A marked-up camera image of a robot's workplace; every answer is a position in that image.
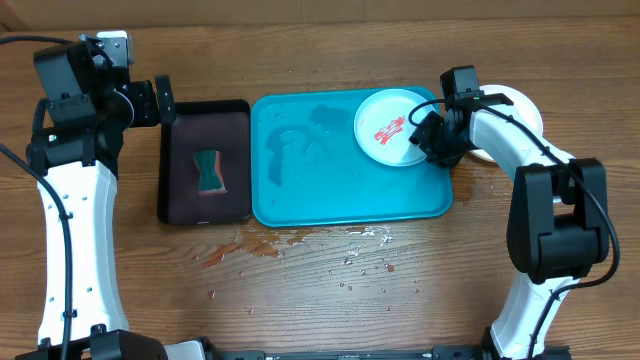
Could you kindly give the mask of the light blue plastic plate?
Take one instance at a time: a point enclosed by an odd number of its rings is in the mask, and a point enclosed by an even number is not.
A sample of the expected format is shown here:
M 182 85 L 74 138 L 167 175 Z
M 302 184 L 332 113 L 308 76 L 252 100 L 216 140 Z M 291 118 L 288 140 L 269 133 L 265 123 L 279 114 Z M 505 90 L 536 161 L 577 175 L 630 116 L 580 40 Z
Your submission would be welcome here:
M 409 114 L 427 99 L 415 91 L 392 88 L 367 97 L 356 111 L 354 135 L 373 160 L 388 166 L 407 167 L 426 159 L 409 138 L 416 127 Z

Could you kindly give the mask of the green pink sponge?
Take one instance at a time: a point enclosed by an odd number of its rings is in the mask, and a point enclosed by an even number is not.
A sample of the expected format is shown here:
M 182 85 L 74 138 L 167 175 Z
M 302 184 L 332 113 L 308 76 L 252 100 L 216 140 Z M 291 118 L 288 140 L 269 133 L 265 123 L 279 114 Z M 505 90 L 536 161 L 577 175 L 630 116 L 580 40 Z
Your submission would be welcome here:
M 194 154 L 199 172 L 198 193 L 203 196 L 224 194 L 226 187 L 221 171 L 221 155 L 217 150 L 202 150 Z

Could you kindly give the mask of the white plastic plate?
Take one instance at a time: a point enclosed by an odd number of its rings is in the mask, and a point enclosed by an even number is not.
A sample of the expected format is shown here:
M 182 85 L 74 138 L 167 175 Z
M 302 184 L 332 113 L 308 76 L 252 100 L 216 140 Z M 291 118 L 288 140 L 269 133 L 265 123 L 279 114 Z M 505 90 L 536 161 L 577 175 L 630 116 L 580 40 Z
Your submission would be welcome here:
M 481 85 L 485 95 L 504 94 L 513 105 L 497 105 L 495 109 L 505 115 L 513 115 L 536 136 L 543 135 L 543 120 L 536 105 L 522 92 L 504 85 Z M 520 166 L 534 148 L 529 137 L 516 125 L 490 113 L 479 110 L 471 116 L 471 153 L 485 161 L 495 162 L 503 169 L 506 165 Z

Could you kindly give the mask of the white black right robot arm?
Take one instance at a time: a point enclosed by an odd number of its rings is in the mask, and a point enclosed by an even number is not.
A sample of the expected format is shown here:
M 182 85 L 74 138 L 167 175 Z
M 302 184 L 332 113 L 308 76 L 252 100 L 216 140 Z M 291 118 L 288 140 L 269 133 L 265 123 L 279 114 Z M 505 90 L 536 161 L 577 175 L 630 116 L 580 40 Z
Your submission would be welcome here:
M 514 105 L 416 106 L 412 144 L 440 167 L 472 148 L 487 152 L 513 184 L 506 243 L 516 273 L 498 318 L 476 346 L 438 346 L 436 359 L 568 359 L 546 334 L 566 295 L 608 281 L 619 242 L 607 210 L 606 171 L 537 134 Z

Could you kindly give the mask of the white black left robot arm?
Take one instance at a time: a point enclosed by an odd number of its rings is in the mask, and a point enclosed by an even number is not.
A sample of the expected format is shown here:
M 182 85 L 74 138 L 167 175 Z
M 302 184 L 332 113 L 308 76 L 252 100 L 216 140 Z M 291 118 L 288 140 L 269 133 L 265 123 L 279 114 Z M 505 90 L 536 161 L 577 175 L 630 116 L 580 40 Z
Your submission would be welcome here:
M 133 333 L 116 277 L 113 213 L 117 162 L 97 157 L 101 122 L 44 127 L 56 104 L 42 99 L 34 113 L 29 159 L 45 208 L 47 302 L 30 359 L 218 358 L 208 338 L 164 345 Z

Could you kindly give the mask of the black rectangular tray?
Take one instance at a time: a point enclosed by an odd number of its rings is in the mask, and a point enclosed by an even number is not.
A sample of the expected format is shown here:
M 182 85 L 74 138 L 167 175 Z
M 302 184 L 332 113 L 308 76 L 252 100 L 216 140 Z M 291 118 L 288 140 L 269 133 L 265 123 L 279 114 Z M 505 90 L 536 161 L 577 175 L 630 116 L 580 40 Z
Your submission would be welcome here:
M 251 215 L 250 106 L 241 99 L 183 102 L 161 126 L 157 217 L 169 225 L 235 223 Z M 217 150 L 226 192 L 198 193 L 194 154 Z

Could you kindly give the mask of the teal plastic serving tray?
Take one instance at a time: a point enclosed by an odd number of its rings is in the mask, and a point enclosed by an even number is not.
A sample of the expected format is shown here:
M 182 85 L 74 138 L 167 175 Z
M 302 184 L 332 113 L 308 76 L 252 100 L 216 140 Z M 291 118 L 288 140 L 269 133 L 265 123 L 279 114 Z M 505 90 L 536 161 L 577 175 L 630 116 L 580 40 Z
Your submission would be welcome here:
M 453 203 L 450 173 L 425 160 L 383 165 L 354 135 L 372 88 L 269 95 L 251 111 L 251 180 L 255 217 L 269 227 L 434 218 Z M 415 91 L 427 101 L 434 94 Z

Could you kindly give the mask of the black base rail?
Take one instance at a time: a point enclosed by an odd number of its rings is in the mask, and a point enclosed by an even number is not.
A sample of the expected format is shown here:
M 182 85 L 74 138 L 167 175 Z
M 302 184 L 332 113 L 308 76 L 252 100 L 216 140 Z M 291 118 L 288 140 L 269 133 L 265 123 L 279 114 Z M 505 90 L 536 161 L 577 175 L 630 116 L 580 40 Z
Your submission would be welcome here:
M 372 352 L 294 352 L 263 351 L 220 352 L 224 360 L 492 360 L 497 356 L 480 346 L 435 346 L 431 350 Z

